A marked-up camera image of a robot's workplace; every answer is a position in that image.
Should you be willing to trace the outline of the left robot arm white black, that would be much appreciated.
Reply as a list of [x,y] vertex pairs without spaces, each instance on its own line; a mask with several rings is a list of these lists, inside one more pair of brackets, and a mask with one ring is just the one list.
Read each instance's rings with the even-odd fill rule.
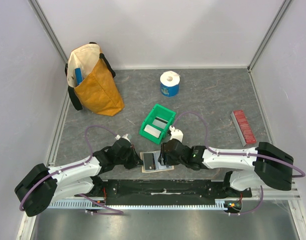
[[103,197],[106,186],[100,175],[118,165],[127,170],[143,165],[134,145],[126,137],[73,163],[57,167],[46,167],[40,163],[15,187],[19,209],[33,217],[61,199],[72,196]]

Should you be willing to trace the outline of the black credit card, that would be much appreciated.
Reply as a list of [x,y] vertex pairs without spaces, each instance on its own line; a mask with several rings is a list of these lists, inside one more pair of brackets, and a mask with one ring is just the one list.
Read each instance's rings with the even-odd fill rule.
[[144,169],[146,171],[153,171],[156,169],[155,166],[155,158],[153,153],[143,153],[143,163],[144,163]]

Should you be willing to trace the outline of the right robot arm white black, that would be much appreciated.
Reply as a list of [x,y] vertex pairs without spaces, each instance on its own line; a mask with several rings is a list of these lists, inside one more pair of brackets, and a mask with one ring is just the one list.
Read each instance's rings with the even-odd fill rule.
[[172,139],[161,145],[158,162],[166,166],[184,165],[195,171],[232,169],[221,185],[228,197],[260,185],[280,191],[292,188],[293,157],[268,142],[246,149],[215,149],[204,145],[188,147]]

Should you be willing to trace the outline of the beige leather card holder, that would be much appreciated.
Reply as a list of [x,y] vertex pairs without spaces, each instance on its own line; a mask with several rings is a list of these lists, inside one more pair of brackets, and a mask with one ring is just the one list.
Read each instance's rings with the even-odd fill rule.
[[158,158],[159,158],[159,155],[160,155],[160,150],[149,151],[149,152],[141,152],[140,153],[140,158],[141,158],[142,161],[143,161],[143,153],[153,153],[154,154],[156,169],[155,170],[145,170],[144,165],[143,165],[142,169],[141,169],[142,173],[156,173],[156,172],[164,172],[164,171],[174,170],[174,166],[169,166],[169,165],[161,166],[159,164]]

